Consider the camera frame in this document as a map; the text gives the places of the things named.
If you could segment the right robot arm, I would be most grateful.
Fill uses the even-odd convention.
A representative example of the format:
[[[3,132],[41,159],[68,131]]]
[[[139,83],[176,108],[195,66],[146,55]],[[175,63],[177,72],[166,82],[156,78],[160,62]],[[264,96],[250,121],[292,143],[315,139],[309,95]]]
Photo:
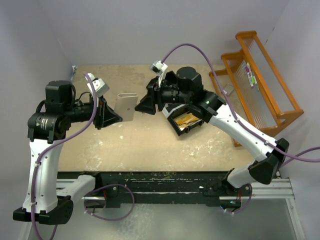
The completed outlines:
[[[228,172],[222,183],[226,195],[233,196],[242,186],[253,182],[270,184],[284,162],[289,142],[267,135],[232,113],[231,106],[223,98],[204,89],[202,76],[193,67],[181,67],[177,72],[167,68],[161,62],[150,67],[156,77],[148,83],[147,94],[135,110],[155,115],[166,104],[185,105],[195,117],[219,128],[245,147],[254,160]]]

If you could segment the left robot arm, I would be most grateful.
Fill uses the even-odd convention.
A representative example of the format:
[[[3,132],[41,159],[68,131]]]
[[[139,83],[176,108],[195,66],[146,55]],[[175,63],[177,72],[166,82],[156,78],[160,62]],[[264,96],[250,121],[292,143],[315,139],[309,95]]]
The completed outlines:
[[[98,196],[103,191],[102,177],[97,172],[82,172],[65,189],[57,190],[60,154],[71,124],[87,122],[100,130],[123,120],[103,97],[109,87],[102,79],[94,77],[87,86],[94,89],[89,90],[89,101],[81,102],[70,81],[57,80],[46,85],[45,100],[27,122],[29,183],[24,203],[13,212],[13,220],[63,225],[83,196]]]

